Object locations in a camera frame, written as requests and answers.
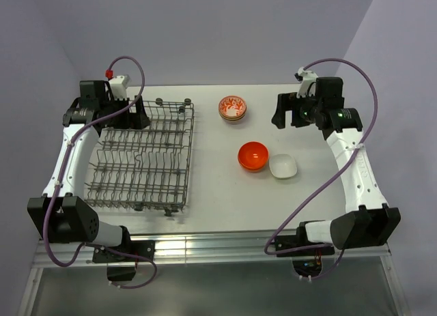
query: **white table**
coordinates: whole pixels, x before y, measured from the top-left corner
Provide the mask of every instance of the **white table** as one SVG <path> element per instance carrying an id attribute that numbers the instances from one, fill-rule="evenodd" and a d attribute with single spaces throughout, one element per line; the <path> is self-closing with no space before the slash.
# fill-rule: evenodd
<path id="1" fill-rule="evenodd" d="M 125 225 L 131 233 L 199 233 L 276 229 L 298 205 L 337 171 L 335 159 L 322 133 L 315 127 L 278 130 L 270 120 L 279 93 L 296 91 L 297 85 L 220 85 L 146 87 L 144 100 L 162 98 L 195 105 L 193 153 L 188 202 L 183 213 L 167 218 L 164 212 L 114 211 L 99 217 L 114 225 Z M 138 87 L 131 87 L 133 98 Z M 218 113 L 222 97 L 237 95 L 247 102 L 241 123 L 231 125 Z M 275 179 L 268 166 L 260 173 L 247 173 L 237 161 L 241 145 L 262 142 L 270 155 L 291 154 L 298 165 L 292 179 Z M 344 213 L 341 181 L 316 197 L 290 223 L 334 219 Z"/>

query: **white bowl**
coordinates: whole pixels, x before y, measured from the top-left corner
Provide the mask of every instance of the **white bowl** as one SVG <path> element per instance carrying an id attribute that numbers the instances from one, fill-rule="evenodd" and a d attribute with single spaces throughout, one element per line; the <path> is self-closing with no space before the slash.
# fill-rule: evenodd
<path id="1" fill-rule="evenodd" d="M 298 173 L 296 161 L 288 154 L 277 154 L 270 157 L 268 166 L 273 176 L 279 179 L 290 178 Z"/>

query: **dish rack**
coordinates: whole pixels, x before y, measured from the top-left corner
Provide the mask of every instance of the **dish rack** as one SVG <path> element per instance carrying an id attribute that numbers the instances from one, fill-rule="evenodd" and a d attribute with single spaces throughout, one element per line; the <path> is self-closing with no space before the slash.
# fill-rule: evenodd
<path id="1" fill-rule="evenodd" d="M 150 126 L 143 130 L 105 129 L 93 151 L 85 183 L 92 207 L 164 210 L 186 204 L 194 105 L 144 101 Z"/>

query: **wall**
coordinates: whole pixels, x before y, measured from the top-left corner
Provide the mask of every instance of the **wall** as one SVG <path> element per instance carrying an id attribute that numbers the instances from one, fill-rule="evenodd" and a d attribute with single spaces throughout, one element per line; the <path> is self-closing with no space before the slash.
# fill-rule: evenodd
<path id="1" fill-rule="evenodd" d="M 35 2 L 82 78 L 129 54 L 148 85 L 193 85 L 290 83 L 299 67 L 344 56 L 371 0 Z M 139 84 L 129 62 L 117 71 Z"/>
<path id="2" fill-rule="evenodd" d="M 367 144 L 382 192 L 402 221 L 389 240 L 413 315 L 437 309 L 437 0 L 373 0 L 346 59 L 375 83 L 380 112 Z M 341 66 L 348 106 L 368 124 L 370 90 Z"/>
<path id="3" fill-rule="evenodd" d="M 53 171 L 79 78 L 32 0 L 0 0 L 0 18 L 0 309 L 9 316 L 38 240 L 27 200 L 41 195 Z"/>

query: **purple cable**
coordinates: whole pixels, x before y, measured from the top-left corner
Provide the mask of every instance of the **purple cable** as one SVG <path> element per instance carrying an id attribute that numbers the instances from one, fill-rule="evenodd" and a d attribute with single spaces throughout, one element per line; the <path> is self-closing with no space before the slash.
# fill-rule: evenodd
<path id="1" fill-rule="evenodd" d="M 317 65 L 319 63 L 324 63 L 324 62 L 328 62 L 328 61 L 335 61 L 335 62 L 339 62 L 339 63 L 345 63 L 346 65 L 351 66 L 352 68 L 354 68 L 356 71 L 358 71 L 363 77 L 364 79 L 367 81 L 367 84 L 369 84 L 370 86 L 370 90 L 373 96 L 373 116 L 371 118 L 370 124 L 369 124 L 369 128 L 367 129 L 367 131 L 364 133 L 362 139 L 360 140 L 360 144 L 364 143 L 364 141 L 367 139 L 367 137 L 369 136 L 371 130 L 373 129 L 373 126 L 375 125 L 375 121 L 376 121 L 376 116 L 378 115 L 378 95 L 376 94 L 376 90 L 375 90 L 375 86 L 373 85 L 373 83 L 371 82 L 370 78 L 366 75 L 365 72 L 363 72 L 361 70 L 361 68 L 359 68 L 357 65 L 353 64 L 352 62 L 346 61 L 344 59 L 338 59 L 338 58 L 328 58 L 328 59 L 321 59 L 321 60 L 317 60 L 314 61 L 313 63 L 310 63 L 309 65 L 307 65 L 306 67 L 304 67 L 304 70 L 307 70 L 308 68 Z M 300 246 L 298 248 L 290 248 L 290 249 L 285 249 L 285 250 L 280 250 L 280 251 L 268 251 L 268 247 L 273 243 L 273 240 L 278 236 L 278 234 L 292 221 L 292 219 L 294 217 L 296 217 L 296 215 L 311 201 L 313 200 L 316 196 L 318 196 L 325 188 L 327 188 L 328 186 L 330 186 L 337 178 L 339 178 L 341 176 L 341 174 L 343 174 L 345 172 L 346 169 L 348 169 L 348 167 L 354 162 L 355 157 L 358 153 L 358 150 L 356 149 L 352 155 L 350 156 L 350 159 L 348 160 L 348 162 L 335 174 L 333 175 L 326 183 L 324 183 L 322 186 L 320 186 L 316 191 L 314 191 L 309 197 L 307 197 L 297 208 L 296 210 L 294 210 L 292 212 L 291 215 L 288 216 L 288 218 L 281 224 L 281 226 L 278 227 L 278 229 L 272 234 L 272 236 L 268 239 L 268 241 L 266 242 L 266 245 L 264 246 L 264 253 L 266 253 L 267 255 L 281 255 L 283 253 L 293 253 L 296 251 L 301 251 L 301 250 L 308 250 L 308 249 L 314 249 L 314 248 L 325 248 L 327 246 L 332 246 L 330 244 L 315 244 L 313 246 Z M 337 265 L 339 264 L 339 262 L 341 261 L 341 258 L 343 257 L 343 253 L 344 250 L 342 250 L 342 252 L 340 253 L 339 257 L 337 258 L 336 262 L 334 263 L 334 265 L 332 267 L 330 267 L 327 271 L 325 271 L 323 274 L 319 275 L 319 276 L 315 276 L 312 279 L 316 279 L 316 278 L 321 278 L 324 275 L 330 273 L 334 268 L 337 267 Z"/>
<path id="2" fill-rule="evenodd" d="M 56 200 L 56 198 L 59 196 L 59 191 L 61 190 L 61 181 L 62 181 L 62 179 L 63 179 L 63 177 L 64 177 L 65 172 L 66 172 L 67 165 L 68 165 L 68 159 L 70 158 L 70 154 L 71 154 L 72 148 L 73 148 L 73 146 L 74 146 L 74 143 L 75 143 L 75 142 L 77 141 L 77 139 L 78 139 L 78 138 L 79 138 L 79 137 L 84 133 L 84 131 L 86 131 L 88 128 L 91 128 L 92 126 L 94 126 L 94 125 L 96 125 L 96 124 L 99 124 L 99 123 L 102 122 L 102 121 L 106 121 L 106 120 L 108 120 L 108 119 L 110 119 L 110 118 L 116 117 L 116 116 L 118 116 L 118 115 L 120 115 L 120 114 L 125 113 L 126 111 L 128 111 L 129 108 L 132 107 L 132 106 L 134 106 L 134 105 L 135 105 L 135 102 L 137 102 L 137 100 L 141 98 L 141 94 L 143 93 L 143 90 L 144 90 L 144 86 L 145 86 L 145 76 L 144 76 L 144 71 L 143 71 L 143 68 L 141 67 L 141 65 L 139 64 L 139 62 L 138 62 L 136 59 L 134 59 L 134 58 L 132 58 L 132 57 L 129 57 L 129 56 L 127 56 L 127 55 L 123 55 L 123 56 L 121 56 L 121 57 L 118 57 L 118 58 L 114 59 L 114 61 L 112 61 L 111 64 L 109 65 L 108 70 L 111 70 L 112 67 L 114 66 L 114 64 L 115 64 L 117 61 L 122 60 L 122 59 L 128 59 L 128 60 L 131 60 L 131 61 L 133 61 L 133 62 L 137 65 L 137 67 L 138 67 L 138 69 L 139 69 L 139 71 L 140 71 L 140 73 L 141 73 L 141 88 L 140 88 L 140 90 L 139 90 L 139 93 L 138 93 L 137 97 L 136 97 L 136 98 L 135 98 L 135 99 L 134 99 L 134 100 L 133 100 L 133 101 L 132 101 L 128 106 L 125 106 L 123 109 L 120 109 L 119 111 L 116 111 L 116 112 L 114 112 L 114 113 L 111 113 L 110 115 L 106 115 L 106 116 L 104 116 L 104 117 L 102 117 L 102 118 L 99 118 L 99 119 L 96 119 L 96 120 L 92 121 L 92 122 L 89 123 L 89 124 L 86 124 L 86 125 L 83 126 L 80 130 L 78 130 L 78 131 L 76 132 L 75 135 L 73 135 L 73 137 L 71 138 L 71 142 L 70 142 L 70 144 L 67 146 L 66 154 L 64 155 L 64 159 L 62 160 L 61 168 L 60 168 L 60 170 L 59 170 L 59 174 L 58 174 L 58 176 L 57 176 L 57 182 L 58 182 L 58 183 L 55 184 L 55 189 L 54 189 L 54 191 L 53 191 L 53 196 L 51 197 L 50 203 L 49 203 L 48 208 L 47 208 L 46 215 L 45 215 L 45 217 L 44 217 L 44 225 L 43 225 L 43 227 L 42 227 L 42 239 L 43 239 L 43 241 L 44 241 L 44 247 L 45 247 L 46 252 L 47 252 L 47 255 L 49 256 L 49 258 L 51 259 L 51 261 L 52 261 L 53 263 L 55 263 L 56 265 L 60 266 L 60 267 L 68 267 L 68 266 L 70 266 L 71 264 L 73 264 L 73 263 L 76 261 L 77 256 L 79 255 L 79 251 L 80 251 L 80 249 L 85 245 L 85 243 L 81 243 L 81 244 L 79 244 L 79 246 L 78 246 L 77 249 L 76 249 L 76 252 L 75 252 L 74 255 L 73 255 L 73 258 L 72 258 L 69 262 L 67 262 L 67 263 L 63 263 L 62 261 L 58 260 L 58 259 L 56 258 L 56 256 L 53 254 L 53 251 L 52 251 L 52 249 L 50 248 L 50 242 L 48 241 L 48 222 L 49 222 L 49 220 L 50 220 L 50 216 L 51 216 L 51 213 L 52 213 L 52 211 L 53 211 L 53 206 L 54 206 L 54 204 L 55 204 L 55 200 Z M 115 253 L 115 254 L 117 254 L 117 255 L 121 255 L 121 256 L 124 256 L 124 257 L 133 257 L 133 258 L 136 258 L 136 259 L 141 259 L 141 260 L 144 260 L 144 261 L 148 261 L 148 262 L 150 262 L 150 263 L 154 266 L 154 268 L 155 268 L 155 272 L 154 272 L 154 274 L 152 275 L 152 277 L 151 277 L 147 282 L 143 283 L 142 285 L 136 285 L 135 287 L 126 287 L 125 285 L 123 285 L 123 286 L 120 286 L 120 287 L 123 287 L 124 289 L 125 289 L 125 288 L 126 288 L 126 289 L 135 289 L 135 288 L 137 288 L 137 287 L 142 287 L 142 286 L 144 286 L 144 285 L 147 285 L 147 284 L 150 283 L 150 282 L 153 280 L 153 278 L 155 277 L 155 275 L 156 275 L 156 271 L 157 271 L 157 267 L 156 267 L 156 264 L 155 264 L 152 260 L 149 260 L 149 259 L 147 259 L 147 258 L 145 258 L 145 257 L 139 257 L 139 256 L 135 256 L 135 255 L 128 255 L 128 254 L 120 253 L 120 252 L 118 252 L 118 251 L 116 251 L 116 250 L 113 250 L 113 249 L 110 249 L 110 248 L 107 248 L 107 247 L 105 247 L 105 248 L 106 248 L 108 251 L 111 251 L 112 253 Z"/>

